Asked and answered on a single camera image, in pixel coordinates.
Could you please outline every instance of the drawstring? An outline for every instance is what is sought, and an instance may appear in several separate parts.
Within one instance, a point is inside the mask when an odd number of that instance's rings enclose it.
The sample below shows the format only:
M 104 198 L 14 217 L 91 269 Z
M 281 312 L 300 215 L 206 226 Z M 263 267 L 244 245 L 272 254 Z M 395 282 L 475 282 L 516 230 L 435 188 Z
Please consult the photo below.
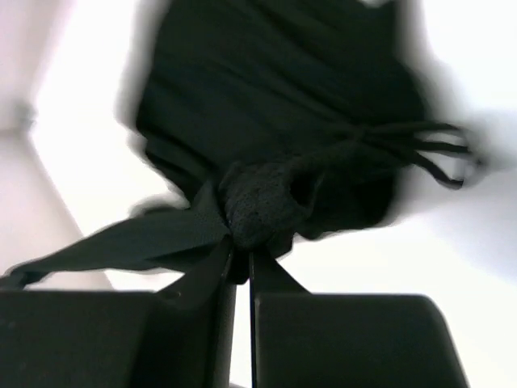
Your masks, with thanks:
M 336 182 L 349 187 L 375 179 L 379 172 L 415 165 L 442 185 L 459 189 L 472 178 L 466 176 L 466 167 L 459 178 L 451 178 L 420 152 L 467 158 L 476 171 L 484 164 L 470 147 L 466 131 L 449 124 L 342 124 L 338 133 L 341 139 L 333 145 L 306 155 L 257 164 L 236 162 L 220 181 L 207 181 L 189 209 L 116 223 L 52 255 L 13 268 L 9 276 L 0 278 L 0 289 L 23 288 L 55 271 L 167 268 L 185 272 L 227 235 L 241 252 L 266 246 L 278 257 L 291 249 L 297 228 L 311 217 L 329 168 L 349 171 L 350 176 Z M 456 135 L 463 144 L 419 138 L 432 133 Z

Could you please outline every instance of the black cloth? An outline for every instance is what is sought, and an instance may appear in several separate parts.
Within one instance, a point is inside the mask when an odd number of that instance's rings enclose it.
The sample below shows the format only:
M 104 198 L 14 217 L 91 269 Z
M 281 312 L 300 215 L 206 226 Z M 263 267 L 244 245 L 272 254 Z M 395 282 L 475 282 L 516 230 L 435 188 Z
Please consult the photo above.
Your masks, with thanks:
M 134 123 L 149 162 L 191 207 L 110 226 L 15 268 L 15 283 L 55 270 L 184 271 L 225 235 L 240 252 L 267 246 L 278 257 L 295 233 L 378 225 L 410 165 L 461 188 L 463 176 L 419 152 L 480 161 L 463 130 L 428 120 L 396 36 L 397 2 L 173 1 Z M 463 144 L 426 141 L 433 133 Z

